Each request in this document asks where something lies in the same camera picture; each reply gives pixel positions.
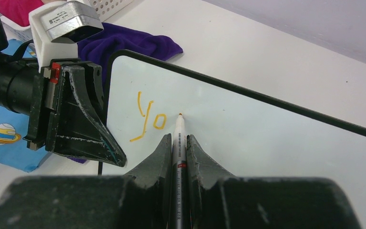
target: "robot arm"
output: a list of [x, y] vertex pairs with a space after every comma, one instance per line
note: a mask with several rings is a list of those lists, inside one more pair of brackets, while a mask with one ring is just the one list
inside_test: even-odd
[[[0, 106], [30, 117], [30, 149], [124, 166], [126, 156], [105, 126], [102, 68], [77, 58], [76, 42], [103, 30], [95, 10], [59, 1], [29, 16], [38, 59], [0, 52]], [[0, 51], [7, 46], [0, 22]]]

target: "red label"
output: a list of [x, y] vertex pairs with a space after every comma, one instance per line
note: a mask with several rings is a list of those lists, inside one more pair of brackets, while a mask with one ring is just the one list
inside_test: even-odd
[[50, 82], [57, 84], [58, 80], [60, 78], [60, 64], [55, 63], [55, 62], [52, 63], [51, 70], [54, 71], [54, 74], [53, 74], [54, 76], [51, 75]]

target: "whiteboard surface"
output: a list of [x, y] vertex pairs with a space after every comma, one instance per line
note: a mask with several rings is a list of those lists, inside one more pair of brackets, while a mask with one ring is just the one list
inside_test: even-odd
[[[172, 38], [170, 63], [366, 127], [362, 62], [199, 0], [135, 0], [107, 22]], [[362, 191], [348, 195], [366, 229]]]
[[[146, 133], [140, 136], [148, 104]], [[237, 176], [326, 177], [366, 211], [366, 137], [330, 126], [211, 84], [127, 56], [112, 66], [107, 126], [127, 155], [124, 168], [103, 165], [103, 174], [124, 174], [172, 133], [183, 113], [187, 134]], [[158, 114], [167, 120], [153, 127]], [[158, 118], [161, 126], [163, 118]]]

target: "pink object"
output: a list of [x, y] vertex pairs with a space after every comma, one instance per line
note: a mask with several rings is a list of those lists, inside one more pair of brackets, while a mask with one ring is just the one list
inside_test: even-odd
[[0, 13], [22, 27], [29, 26], [29, 13], [44, 5], [41, 0], [0, 0]]

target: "cartoon planet print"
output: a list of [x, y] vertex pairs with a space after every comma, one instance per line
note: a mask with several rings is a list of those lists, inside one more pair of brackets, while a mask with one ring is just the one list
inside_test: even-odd
[[0, 146], [5, 144], [12, 144], [19, 141], [21, 135], [16, 133], [15, 128], [8, 124], [0, 124]]

